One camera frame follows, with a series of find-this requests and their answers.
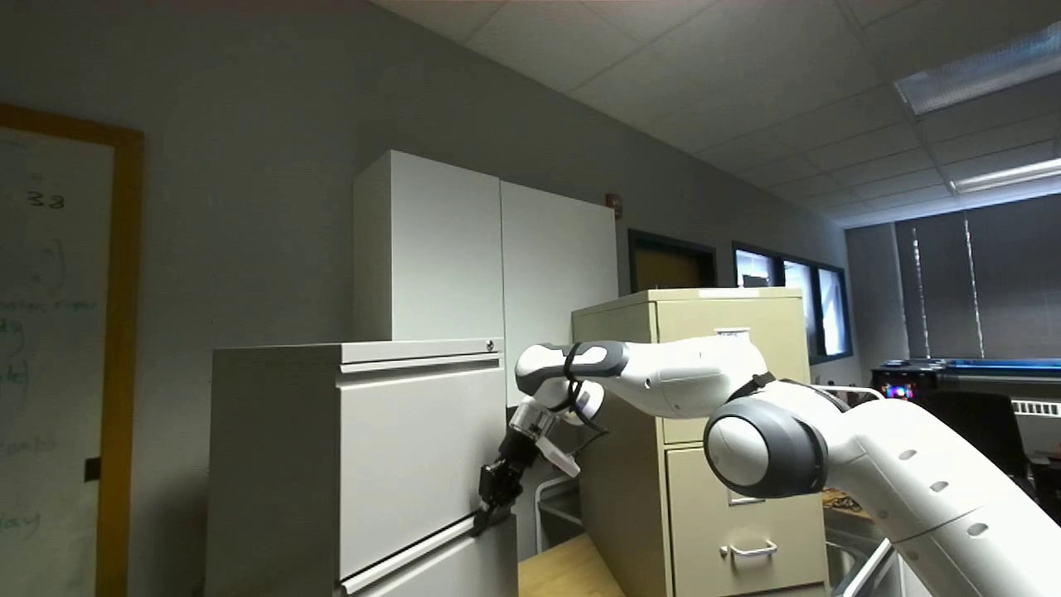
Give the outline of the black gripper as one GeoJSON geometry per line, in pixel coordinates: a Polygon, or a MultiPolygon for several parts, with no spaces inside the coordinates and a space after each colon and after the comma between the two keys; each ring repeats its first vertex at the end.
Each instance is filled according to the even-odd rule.
{"type": "Polygon", "coordinates": [[[498,456],[480,467],[478,501],[484,511],[509,508],[522,492],[522,475],[541,459],[541,447],[522,433],[506,433],[498,456]]]}

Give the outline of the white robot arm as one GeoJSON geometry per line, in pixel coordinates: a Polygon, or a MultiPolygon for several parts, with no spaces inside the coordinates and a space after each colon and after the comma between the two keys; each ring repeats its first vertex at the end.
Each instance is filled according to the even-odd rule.
{"type": "Polygon", "coordinates": [[[779,377],[742,333],[531,346],[515,382],[522,405],[478,480],[487,520],[509,511],[532,463],[578,467],[548,439],[556,418],[585,425],[620,400],[651,418],[696,418],[705,467],[746,499],[856,499],[936,597],[1056,597],[1061,527],[971,443],[909,403],[846,407],[779,377]]]}

